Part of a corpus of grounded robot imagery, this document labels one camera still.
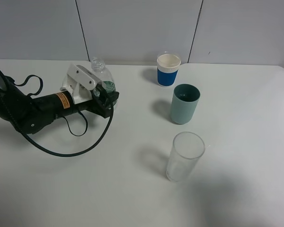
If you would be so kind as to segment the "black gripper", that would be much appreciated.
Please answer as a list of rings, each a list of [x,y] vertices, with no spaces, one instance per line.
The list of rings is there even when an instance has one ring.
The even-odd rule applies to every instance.
[[[111,116],[114,105],[119,98],[119,92],[101,91],[98,100],[91,99],[75,104],[68,91],[42,96],[33,99],[33,103],[42,116],[61,118],[82,111],[88,111],[103,118]]]

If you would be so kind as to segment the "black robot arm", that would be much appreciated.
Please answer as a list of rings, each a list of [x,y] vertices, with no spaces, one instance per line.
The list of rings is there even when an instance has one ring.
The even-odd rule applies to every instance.
[[[110,104],[104,95],[92,95],[92,99],[75,104],[68,91],[37,97],[25,95],[14,84],[14,79],[6,76],[7,85],[0,76],[0,94],[4,103],[0,102],[0,118],[12,122],[6,107],[10,110],[20,129],[26,134],[35,134],[59,118],[89,111],[108,118]]]

